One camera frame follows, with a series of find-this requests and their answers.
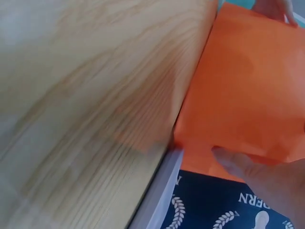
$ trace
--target finger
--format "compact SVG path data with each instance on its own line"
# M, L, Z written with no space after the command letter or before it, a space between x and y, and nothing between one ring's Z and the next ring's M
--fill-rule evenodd
M288 204L278 200L283 198L286 184L275 176L272 167L254 163L248 156L213 147L216 160L231 174L242 178L250 189L274 210L287 215Z
M292 6L292 2L290 0L284 1L284 14L286 15L289 23L293 26L298 26L295 17L294 17L294 10Z
M261 171L266 166L254 163L242 153L231 152L222 147L212 149L216 160L232 175L244 180L254 180L262 176Z

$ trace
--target white letter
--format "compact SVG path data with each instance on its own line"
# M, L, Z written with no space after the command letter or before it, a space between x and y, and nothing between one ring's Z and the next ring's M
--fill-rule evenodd
M179 185L179 181L181 180L182 176L179 176L177 181L176 181L176 185Z
M238 202L241 202L242 199L243 199L243 202L246 204L247 203L247 200L248 200L248 193L246 194L246 197L244 197L244 195L242 193L240 193L240 196L239 196L239 200Z
M249 204L255 206L256 196L255 195L252 196L251 194L249 194L249 196L250 196Z
M256 206L261 208L263 206L263 201L261 199L257 198Z
M269 206L267 206L265 203L264 203L264 208L266 208L266 209L270 209L270 207L269 207Z

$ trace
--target navy blue fabric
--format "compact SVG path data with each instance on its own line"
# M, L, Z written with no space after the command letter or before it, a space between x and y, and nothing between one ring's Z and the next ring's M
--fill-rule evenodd
M269 222L264 227L266 215ZM293 225L246 184L180 170L162 229L254 228L293 229Z

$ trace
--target wooden surface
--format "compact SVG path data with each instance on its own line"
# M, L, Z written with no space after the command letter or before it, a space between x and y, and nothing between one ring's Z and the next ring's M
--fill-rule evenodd
M0 228L126 227L216 5L0 1Z

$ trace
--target teal object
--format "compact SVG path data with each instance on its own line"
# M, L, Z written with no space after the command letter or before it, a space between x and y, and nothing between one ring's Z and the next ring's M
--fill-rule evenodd
M218 0L218 2L219 2L219 4L218 4L218 10L219 10L221 8L224 0ZM235 4L235 5L238 5L238 6L242 6L242 7L245 7L247 9L251 9L252 6L255 3L255 0L226 0L226 2ZM305 23L304 22L302 22L298 19L295 19L295 20L297 21L297 23L299 24L300 27L305 28Z
M226 2L251 9L255 3L255 0L227 0Z

